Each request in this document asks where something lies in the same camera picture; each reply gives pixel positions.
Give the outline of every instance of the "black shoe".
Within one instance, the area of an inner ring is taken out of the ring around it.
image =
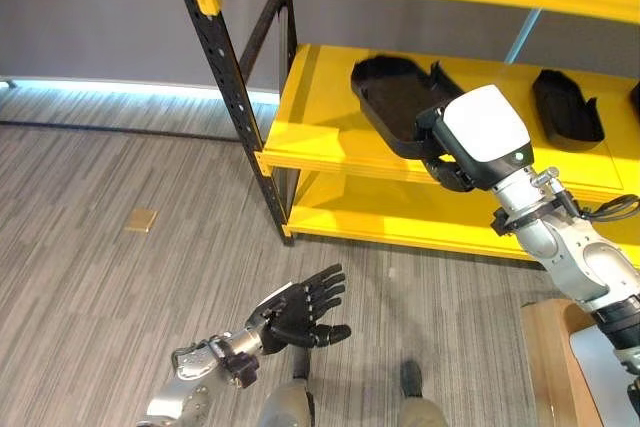
[[[405,360],[400,366],[400,385],[405,397],[422,397],[422,372],[415,360]]]

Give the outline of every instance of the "white panel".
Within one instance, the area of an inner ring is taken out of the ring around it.
[[[444,123],[464,149],[479,162],[498,159],[529,142],[529,132],[495,85],[486,85],[454,99]]]

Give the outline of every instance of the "black cable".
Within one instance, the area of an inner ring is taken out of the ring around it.
[[[587,209],[581,210],[580,217],[591,222],[615,222],[633,217],[638,212],[640,212],[640,197],[627,194],[602,204],[593,212]]]

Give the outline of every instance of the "tan object on floor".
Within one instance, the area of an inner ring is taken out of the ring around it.
[[[132,232],[149,232],[158,216],[158,211],[149,209],[133,209],[124,230]]]
[[[566,299],[521,309],[529,370],[540,427],[602,427],[569,336],[594,324]]]

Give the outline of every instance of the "black plastic tray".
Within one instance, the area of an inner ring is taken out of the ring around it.
[[[581,151],[604,140],[596,99],[585,102],[580,87],[557,70],[543,70],[533,83],[536,108],[547,139],[555,147]]]
[[[384,55],[354,66],[351,89],[359,97],[360,108],[369,122],[391,150],[405,159],[443,153],[435,142],[415,139],[416,117],[464,93],[438,62],[431,65],[427,74],[409,59]]]

